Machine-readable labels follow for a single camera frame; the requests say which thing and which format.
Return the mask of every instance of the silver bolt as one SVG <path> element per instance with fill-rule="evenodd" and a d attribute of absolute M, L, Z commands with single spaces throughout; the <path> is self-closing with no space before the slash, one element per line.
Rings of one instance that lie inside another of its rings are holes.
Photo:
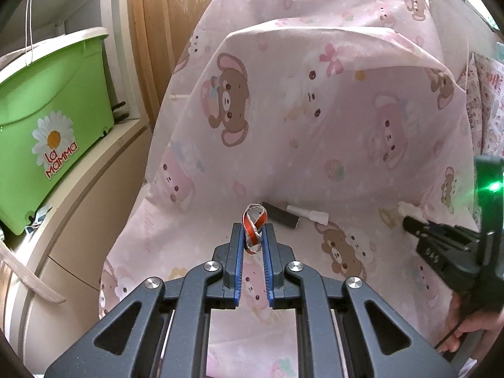
<path fill-rule="evenodd" d="M 220 263 L 218 261 L 207 261 L 203 267 L 208 272 L 216 272 L 220 269 Z"/>
<path fill-rule="evenodd" d="M 301 270 L 304 269 L 304 264 L 301 263 L 300 261 L 291 261 L 288 265 L 287 268 L 291 270 L 292 272 L 300 272 Z"/>
<path fill-rule="evenodd" d="M 349 277 L 347 279 L 347 285 L 350 288 L 361 288 L 362 287 L 362 280 L 359 279 L 359 277 Z"/>
<path fill-rule="evenodd" d="M 144 285 L 149 290 L 153 290 L 155 288 L 158 288 L 162 282 L 163 280 L 161 280 L 159 277 L 149 277 L 147 280 L 144 281 Z"/>

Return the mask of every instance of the green light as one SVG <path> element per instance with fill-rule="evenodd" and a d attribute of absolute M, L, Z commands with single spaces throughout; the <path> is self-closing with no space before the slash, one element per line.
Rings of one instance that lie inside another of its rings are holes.
<path fill-rule="evenodd" d="M 491 192 L 497 192 L 498 190 L 502 189 L 502 182 L 493 182 L 490 185 L 486 187 L 486 189 L 490 190 Z"/>

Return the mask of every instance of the beige drawer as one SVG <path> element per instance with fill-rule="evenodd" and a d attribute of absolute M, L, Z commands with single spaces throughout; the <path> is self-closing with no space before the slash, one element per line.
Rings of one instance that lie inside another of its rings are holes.
<path fill-rule="evenodd" d="M 51 304 L 35 296 L 26 317 L 24 362 L 32 374 L 47 367 L 98 322 L 98 291 L 48 259 L 42 281 L 61 293 L 66 302 Z"/>
<path fill-rule="evenodd" d="M 49 254 L 93 288 L 99 289 L 103 262 L 142 186 L 151 139 L 150 131 L 144 131 L 107 168 L 84 196 Z"/>

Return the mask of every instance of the green plastic bin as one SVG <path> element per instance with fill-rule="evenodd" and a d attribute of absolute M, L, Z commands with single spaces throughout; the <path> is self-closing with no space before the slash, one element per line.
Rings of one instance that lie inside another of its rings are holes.
<path fill-rule="evenodd" d="M 101 27 L 48 40 L 0 70 L 0 220 L 21 234 L 84 152 L 114 125 Z"/>

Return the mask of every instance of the triangular cutout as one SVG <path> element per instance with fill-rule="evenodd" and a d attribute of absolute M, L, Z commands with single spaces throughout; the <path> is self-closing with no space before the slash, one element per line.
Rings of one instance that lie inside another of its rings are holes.
<path fill-rule="evenodd" d="M 392 355 L 411 345 L 410 339 L 373 301 L 366 301 L 365 307 L 383 354 Z"/>
<path fill-rule="evenodd" d="M 114 355 L 121 355 L 126 348 L 129 335 L 141 308 L 142 303 L 138 301 L 130 305 L 117 320 L 95 339 L 95 347 Z"/>

